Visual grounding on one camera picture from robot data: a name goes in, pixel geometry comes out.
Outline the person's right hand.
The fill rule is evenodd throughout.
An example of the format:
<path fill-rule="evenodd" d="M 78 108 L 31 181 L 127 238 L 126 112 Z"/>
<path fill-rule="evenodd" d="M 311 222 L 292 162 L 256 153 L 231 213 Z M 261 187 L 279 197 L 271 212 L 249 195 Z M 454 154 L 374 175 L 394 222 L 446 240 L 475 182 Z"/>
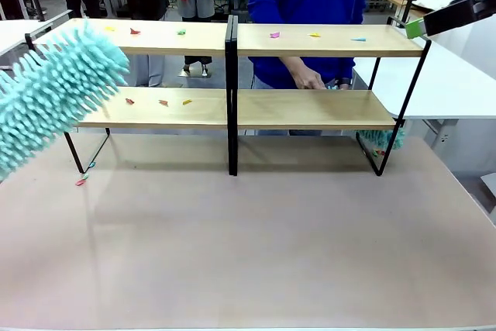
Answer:
<path fill-rule="evenodd" d="M 321 75 L 307 67 L 304 63 L 297 64 L 291 74 L 298 89 L 326 89 Z"/>

